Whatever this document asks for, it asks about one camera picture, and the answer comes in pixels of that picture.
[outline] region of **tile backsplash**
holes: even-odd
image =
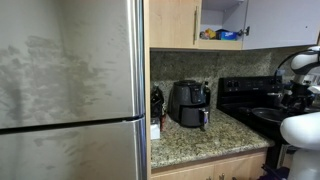
[[[183,79],[208,81],[212,92],[211,107],[215,108],[220,77],[273,75],[282,60],[304,49],[307,47],[214,52],[151,51],[151,86],[157,82],[167,102],[173,82]],[[293,77],[288,62],[282,66],[286,70],[285,81]]]

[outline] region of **black air fryer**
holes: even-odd
[[[210,90],[207,83],[194,80],[174,82],[169,96],[168,114],[185,127],[205,127],[209,119]]]

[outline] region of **granite countertop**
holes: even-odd
[[[205,132],[181,127],[167,116],[161,138],[151,141],[151,168],[270,147],[273,143],[217,109],[211,113]]]

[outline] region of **freezer drawer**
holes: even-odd
[[[0,179],[146,179],[145,120],[0,136]]]

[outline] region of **wall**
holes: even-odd
[[[201,26],[200,31],[210,28],[214,31],[222,29],[222,11],[201,10]]]
[[[167,102],[173,82],[183,79],[209,81],[213,109],[220,77],[273,75],[285,57],[306,48],[216,52],[151,51],[151,83],[159,84]],[[285,81],[292,78],[288,67],[288,63],[283,65],[286,70]]]

